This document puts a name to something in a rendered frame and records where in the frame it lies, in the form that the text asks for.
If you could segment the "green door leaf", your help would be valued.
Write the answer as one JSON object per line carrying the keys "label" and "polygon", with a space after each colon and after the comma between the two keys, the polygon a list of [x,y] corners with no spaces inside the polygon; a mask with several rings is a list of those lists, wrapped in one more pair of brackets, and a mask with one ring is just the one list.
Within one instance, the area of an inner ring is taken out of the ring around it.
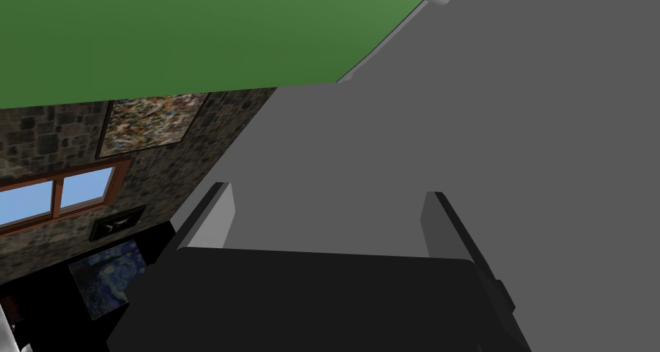
{"label": "green door leaf", "polygon": [[334,83],[421,0],[0,0],[0,108]]}

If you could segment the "brown framed window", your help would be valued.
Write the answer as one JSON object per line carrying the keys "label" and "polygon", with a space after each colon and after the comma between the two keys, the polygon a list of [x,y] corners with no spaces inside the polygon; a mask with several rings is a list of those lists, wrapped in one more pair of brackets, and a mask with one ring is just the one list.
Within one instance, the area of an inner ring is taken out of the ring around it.
{"label": "brown framed window", "polygon": [[0,237],[114,204],[131,157],[0,181]]}

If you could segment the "blue starry night painting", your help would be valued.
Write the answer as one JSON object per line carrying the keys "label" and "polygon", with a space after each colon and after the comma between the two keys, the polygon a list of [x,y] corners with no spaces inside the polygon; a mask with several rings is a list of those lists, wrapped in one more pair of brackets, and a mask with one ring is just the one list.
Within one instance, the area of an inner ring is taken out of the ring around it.
{"label": "blue starry night painting", "polygon": [[137,243],[129,240],[68,265],[89,317],[97,320],[128,303],[125,289],[146,271]]}

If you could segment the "small dark wall picture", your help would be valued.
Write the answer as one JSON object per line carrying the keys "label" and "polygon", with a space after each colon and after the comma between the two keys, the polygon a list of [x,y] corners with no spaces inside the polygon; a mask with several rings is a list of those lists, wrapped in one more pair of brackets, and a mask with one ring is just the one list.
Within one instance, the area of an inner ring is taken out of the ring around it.
{"label": "small dark wall picture", "polygon": [[115,232],[134,227],[141,219],[145,210],[146,205],[141,205],[136,208],[95,220],[92,224],[88,241],[95,242],[113,235]]}

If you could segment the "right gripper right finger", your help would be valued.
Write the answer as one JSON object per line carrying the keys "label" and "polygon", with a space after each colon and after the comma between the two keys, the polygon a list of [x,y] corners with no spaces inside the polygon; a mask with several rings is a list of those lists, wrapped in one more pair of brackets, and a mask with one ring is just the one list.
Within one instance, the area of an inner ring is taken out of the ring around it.
{"label": "right gripper right finger", "polygon": [[445,194],[428,191],[420,224],[432,258],[469,260],[491,280],[496,280],[485,256],[476,245]]}

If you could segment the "colourful abstract wall picture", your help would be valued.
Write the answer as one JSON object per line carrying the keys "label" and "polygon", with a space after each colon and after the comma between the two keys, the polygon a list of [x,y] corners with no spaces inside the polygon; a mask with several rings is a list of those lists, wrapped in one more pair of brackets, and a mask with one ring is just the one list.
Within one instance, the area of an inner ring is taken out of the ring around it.
{"label": "colourful abstract wall picture", "polygon": [[97,159],[181,142],[209,92],[109,101]]}

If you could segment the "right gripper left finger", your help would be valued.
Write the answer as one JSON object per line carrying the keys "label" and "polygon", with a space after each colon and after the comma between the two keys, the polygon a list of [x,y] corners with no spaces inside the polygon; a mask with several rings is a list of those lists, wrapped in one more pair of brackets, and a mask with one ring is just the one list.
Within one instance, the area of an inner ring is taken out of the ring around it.
{"label": "right gripper left finger", "polygon": [[235,213],[232,186],[214,183],[177,230],[169,249],[223,248]]}

